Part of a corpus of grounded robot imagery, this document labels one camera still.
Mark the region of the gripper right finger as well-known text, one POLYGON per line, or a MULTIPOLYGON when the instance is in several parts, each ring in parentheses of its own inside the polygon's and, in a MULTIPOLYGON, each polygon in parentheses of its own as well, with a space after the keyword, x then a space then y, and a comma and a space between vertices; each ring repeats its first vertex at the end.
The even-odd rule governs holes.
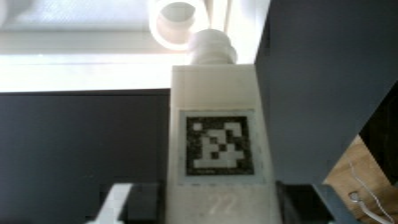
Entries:
POLYGON ((276 182, 276 199, 282 224, 360 224, 328 185, 276 182))

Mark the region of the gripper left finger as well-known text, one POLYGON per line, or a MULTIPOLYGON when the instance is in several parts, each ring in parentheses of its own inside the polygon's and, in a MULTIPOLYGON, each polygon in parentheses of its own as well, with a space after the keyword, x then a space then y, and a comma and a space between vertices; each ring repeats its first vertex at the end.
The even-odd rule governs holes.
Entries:
POLYGON ((86 224, 154 224, 159 202, 157 183, 115 183, 86 224))

